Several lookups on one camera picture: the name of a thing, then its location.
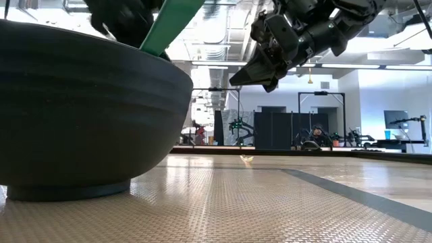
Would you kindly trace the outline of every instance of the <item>gray floor stripe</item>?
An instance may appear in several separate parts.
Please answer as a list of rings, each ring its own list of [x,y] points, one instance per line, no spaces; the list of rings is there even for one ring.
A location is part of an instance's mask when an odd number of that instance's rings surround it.
[[[282,169],[290,176],[295,176],[301,180],[312,183],[330,192],[349,198],[372,209],[378,210],[400,221],[409,223],[419,229],[432,233],[432,213],[415,207],[411,207],[400,202],[396,202],[382,196],[377,196],[368,192],[363,192],[349,186],[332,182],[309,173],[296,169]]]

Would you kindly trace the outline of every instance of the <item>black cabinet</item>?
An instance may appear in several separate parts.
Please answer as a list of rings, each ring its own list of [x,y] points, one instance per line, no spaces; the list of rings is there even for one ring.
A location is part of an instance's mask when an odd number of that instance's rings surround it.
[[[329,120],[327,114],[314,114],[310,117],[311,125],[320,124],[321,127],[328,131]],[[309,131],[309,114],[297,113],[261,113],[256,112],[254,115],[254,126],[256,130],[255,148],[272,149],[272,150],[290,150],[292,138],[295,140],[300,128],[305,130],[302,136],[307,136]]]

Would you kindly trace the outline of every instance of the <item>textured floor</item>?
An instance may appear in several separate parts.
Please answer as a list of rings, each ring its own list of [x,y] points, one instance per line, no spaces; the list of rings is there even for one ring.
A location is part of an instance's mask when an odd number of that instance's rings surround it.
[[[399,199],[414,198],[414,209],[432,201],[432,169],[425,165],[168,156],[134,179],[129,193],[105,198],[13,202],[0,189],[0,242],[432,242],[431,230],[278,168],[390,199],[396,191]]]

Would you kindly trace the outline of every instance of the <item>large dark bowl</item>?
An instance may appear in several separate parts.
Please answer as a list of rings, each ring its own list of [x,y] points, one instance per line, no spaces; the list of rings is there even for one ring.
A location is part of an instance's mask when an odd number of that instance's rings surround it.
[[[172,149],[191,93],[138,49],[0,20],[0,184],[17,200],[127,190]]]

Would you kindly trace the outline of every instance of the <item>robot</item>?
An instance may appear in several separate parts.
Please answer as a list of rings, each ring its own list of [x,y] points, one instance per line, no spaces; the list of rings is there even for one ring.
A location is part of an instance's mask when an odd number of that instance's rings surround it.
[[[152,13],[163,0],[85,0],[91,24],[102,34],[139,47],[153,25]],[[341,55],[354,38],[383,9],[386,0],[273,0],[271,13],[261,12],[252,24],[257,42],[252,59],[231,79],[233,86],[277,87],[289,69],[305,64],[330,48]],[[336,16],[331,13],[338,9]],[[162,58],[169,60],[163,53]]]
[[[231,131],[231,134],[234,135],[234,130],[244,130],[247,132],[246,135],[244,136],[240,136],[236,139],[236,143],[234,145],[237,146],[244,146],[244,140],[247,138],[252,138],[255,135],[257,135],[257,132],[255,131],[255,128],[252,127],[251,125],[247,124],[246,122],[243,121],[243,118],[240,117],[238,120],[234,119],[233,122],[229,123],[229,127],[228,129]]]

